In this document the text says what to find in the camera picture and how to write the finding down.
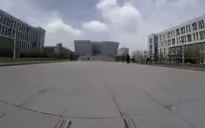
pavement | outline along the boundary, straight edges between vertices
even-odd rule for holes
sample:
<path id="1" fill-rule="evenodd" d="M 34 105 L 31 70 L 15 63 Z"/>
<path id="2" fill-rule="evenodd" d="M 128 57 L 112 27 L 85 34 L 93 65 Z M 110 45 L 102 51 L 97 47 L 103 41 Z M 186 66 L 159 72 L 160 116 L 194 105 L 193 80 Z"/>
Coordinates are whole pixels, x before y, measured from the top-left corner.
<path id="1" fill-rule="evenodd" d="M 115 62 L 0 67 L 0 128 L 205 128 L 205 72 Z"/>

white building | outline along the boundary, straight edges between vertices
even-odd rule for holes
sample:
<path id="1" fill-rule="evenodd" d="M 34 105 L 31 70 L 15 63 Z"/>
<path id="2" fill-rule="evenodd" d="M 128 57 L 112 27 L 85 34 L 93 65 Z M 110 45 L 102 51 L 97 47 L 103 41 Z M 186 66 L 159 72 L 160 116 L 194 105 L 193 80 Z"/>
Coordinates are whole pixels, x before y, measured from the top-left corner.
<path id="1" fill-rule="evenodd" d="M 205 63 L 205 15 L 157 33 L 160 58 L 184 60 L 185 49 L 198 48 L 199 62 Z"/>
<path id="2" fill-rule="evenodd" d="M 14 39 L 16 39 L 17 49 L 21 52 L 41 50 L 44 47 L 45 30 L 33 27 L 0 9 L 0 40 L 3 40 L 0 43 L 8 43 L 9 40 L 13 42 Z"/>
<path id="3" fill-rule="evenodd" d="M 81 59 L 114 60 L 117 56 L 119 43 L 109 41 L 74 41 L 75 52 Z"/>
<path id="4" fill-rule="evenodd" d="M 119 43 L 117 42 L 103 41 L 101 42 L 101 54 L 115 59 L 118 54 L 118 47 Z"/>

building facade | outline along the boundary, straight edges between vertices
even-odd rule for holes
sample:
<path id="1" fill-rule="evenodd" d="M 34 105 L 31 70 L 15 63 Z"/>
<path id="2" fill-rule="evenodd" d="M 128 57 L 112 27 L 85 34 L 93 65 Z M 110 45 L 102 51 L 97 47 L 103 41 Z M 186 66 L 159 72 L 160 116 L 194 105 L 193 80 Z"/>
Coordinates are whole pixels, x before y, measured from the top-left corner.
<path id="1" fill-rule="evenodd" d="M 119 43 L 110 41 L 74 41 L 75 52 L 81 59 L 114 60 L 117 56 Z"/>
<path id="2" fill-rule="evenodd" d="M 75 40 L 75 52 L 78 56 L 89 58 L 92 56 L 93 45 L 89 40 Z"/>
<path id="3" fill-rule="evenodd" d="M 158 61 L 158 36 L 156 34 L 149 35 L 149 58 L 152 62 Z"/>
<path id="4" fill-rule="evenodd" d="M 19 52 L 43 50 L 45 30 L 33 27 L 0 9 L 0 51 L 11 51 L 16 40 Z"/>
<path id="5" fill-rule="evenodd" d="M 205 64 L 205 15 L 156 34 L 160 60 Z"/>

grass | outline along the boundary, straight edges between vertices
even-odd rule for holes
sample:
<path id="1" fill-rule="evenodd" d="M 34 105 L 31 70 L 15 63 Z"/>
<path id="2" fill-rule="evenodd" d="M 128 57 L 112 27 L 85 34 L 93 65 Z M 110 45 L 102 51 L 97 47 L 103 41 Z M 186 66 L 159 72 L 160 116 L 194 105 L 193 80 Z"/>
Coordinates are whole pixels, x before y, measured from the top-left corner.
<path id="1" fill-rule="evenodd" d="M 18 62 L 32 62 L 32 61 L 52 61 L 52 58 L 17 58 L 13 60 L 11 57 L 0 57 L 0 64 L 4 63 L 18 63 Z"/>

tree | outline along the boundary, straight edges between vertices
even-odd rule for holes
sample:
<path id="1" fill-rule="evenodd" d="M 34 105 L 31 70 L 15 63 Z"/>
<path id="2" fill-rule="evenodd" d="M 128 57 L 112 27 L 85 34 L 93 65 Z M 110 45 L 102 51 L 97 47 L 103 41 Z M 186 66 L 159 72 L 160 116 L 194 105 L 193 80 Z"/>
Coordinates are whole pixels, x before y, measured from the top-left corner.
<path id="1" fill-rule="evenodd" d="M 138 63 L 145 63 L 146 62 L 146 58 L 144 58 L 142 51 L 132 52 L 132 58 L 135 60 L 135 62 L 138 62 Z"/>

